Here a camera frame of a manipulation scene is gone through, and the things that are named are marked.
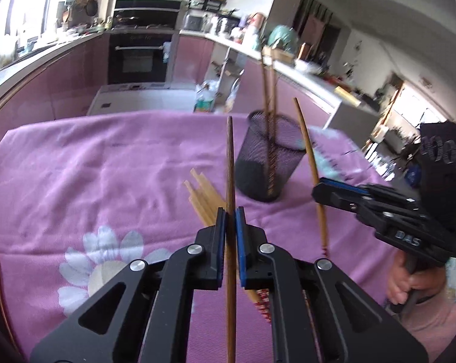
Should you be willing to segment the person's right hand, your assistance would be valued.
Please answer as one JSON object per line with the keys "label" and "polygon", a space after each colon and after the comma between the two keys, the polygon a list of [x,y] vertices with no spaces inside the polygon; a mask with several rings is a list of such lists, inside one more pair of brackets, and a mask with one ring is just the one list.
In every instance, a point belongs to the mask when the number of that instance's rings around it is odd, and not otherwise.
{"label": "person's right hand", "polygon": [[433,297],[446,284],[444,268],[432,268],[409,274],[403,257],[396,257],[389,271],[386,296],[391,303],[404,304],[410,292],[419,292],[421,297]]}

